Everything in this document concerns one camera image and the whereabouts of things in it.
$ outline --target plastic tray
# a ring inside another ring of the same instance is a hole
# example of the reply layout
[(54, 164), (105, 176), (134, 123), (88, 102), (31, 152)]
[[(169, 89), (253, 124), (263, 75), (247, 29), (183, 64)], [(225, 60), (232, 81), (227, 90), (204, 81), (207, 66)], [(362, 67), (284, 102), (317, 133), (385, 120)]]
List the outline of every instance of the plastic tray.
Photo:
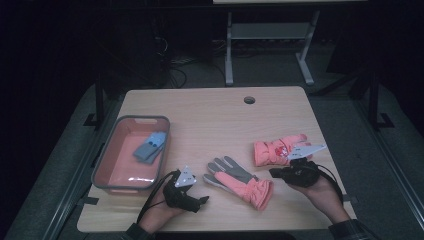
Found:
[[(164, 116), (123, 116), (119, 118), (102, 150), (91, 177), (94, 186), (109, 193), (139, 193), (154, 186), (165, 165), (170, 141), (170, 123)], [(153, 132), (165, 132), (162, 150), (152, 164), (133, 155)]]

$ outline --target wooden tabletop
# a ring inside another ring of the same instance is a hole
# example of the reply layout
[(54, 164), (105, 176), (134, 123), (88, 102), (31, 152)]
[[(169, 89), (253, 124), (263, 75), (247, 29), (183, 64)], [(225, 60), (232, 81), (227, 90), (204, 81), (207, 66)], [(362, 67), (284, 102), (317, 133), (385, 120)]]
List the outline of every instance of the wooden tabletop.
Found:
[[(253, 97), (254, 104), (246, 104)], [(119, 116), (163, 115), (171, 122), (171, 142), (165, 173), (188, 165), (197, 183), (188, 194), (210, 196), (198, 213), (187, 212), (172, 219), (161, 231), (240, 231), (326, 229), (330, 221), (302, 194), (281, 179), (272, 179), (268, 169), (255, 167), (253, 143), (304, 133), (312, 144), (325, 144), (304, 90), (300, 87), (208, 88), (137, 90), (127, 93)], [(315, 153), (312, 160), (330, 169), (345, 192), (331, 158), (331, 146)], [(207, 163), (230, 156), (261, 179), (274, 181), (274, 193), (265, 211), (256, 211), (239, 197), (205, 183)], [(109, 195), (92, 187), (78, 221), (82, 232), (125, 231), (133, 223), (146, 196)], [(355, 213), (350, 202), (345, 208)]]

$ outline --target gray glove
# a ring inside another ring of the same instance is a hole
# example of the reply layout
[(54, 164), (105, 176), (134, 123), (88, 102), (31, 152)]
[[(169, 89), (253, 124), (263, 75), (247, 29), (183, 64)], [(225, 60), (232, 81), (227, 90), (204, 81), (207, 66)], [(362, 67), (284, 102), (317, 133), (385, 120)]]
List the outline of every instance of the gray glove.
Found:
[(208, 169), (213, 175), (203, 175), (205, 182), (235, 193), (257, 210), (266, 208), (273, 191), (272, 181), (258, 179), (228, 156), (215, 158), (208, 163)]

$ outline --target hole in table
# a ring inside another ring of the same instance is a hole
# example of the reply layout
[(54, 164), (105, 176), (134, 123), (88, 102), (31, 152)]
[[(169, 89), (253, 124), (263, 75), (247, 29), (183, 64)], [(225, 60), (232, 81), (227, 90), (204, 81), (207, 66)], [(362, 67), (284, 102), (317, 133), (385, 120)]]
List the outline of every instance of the hole in table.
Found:
[(244, 98), (244, 102), (246, 104), (254, 104), (255, 101), (256, 101), (255, 98), (254, 97), (251, 97), (251, 96), (247, 96), (247, 97)]

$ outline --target hand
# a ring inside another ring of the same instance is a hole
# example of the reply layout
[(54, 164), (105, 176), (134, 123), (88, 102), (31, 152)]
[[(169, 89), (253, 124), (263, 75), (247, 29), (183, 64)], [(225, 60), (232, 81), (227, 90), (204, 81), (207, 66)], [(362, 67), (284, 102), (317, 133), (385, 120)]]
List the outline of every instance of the hand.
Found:
[(138, 223), (138, 225), (149, 234), (153, 234), (158, 231), (171, 218), (186, 212), (185, 210), (180, 208), (168, 207), (165, 202), (165, 196), (163, 195), (163, 186), (156, 193), (156, 196), (152, 200), (151, 206), (153, 207), (147, 210), (147, 212), (144, 214), (144, 216)]
[(303, 193), (333, 224), (350, 220), (333, 186), (324, 177), (320, 176), (318, 181), (308, 188), (288, 185)]

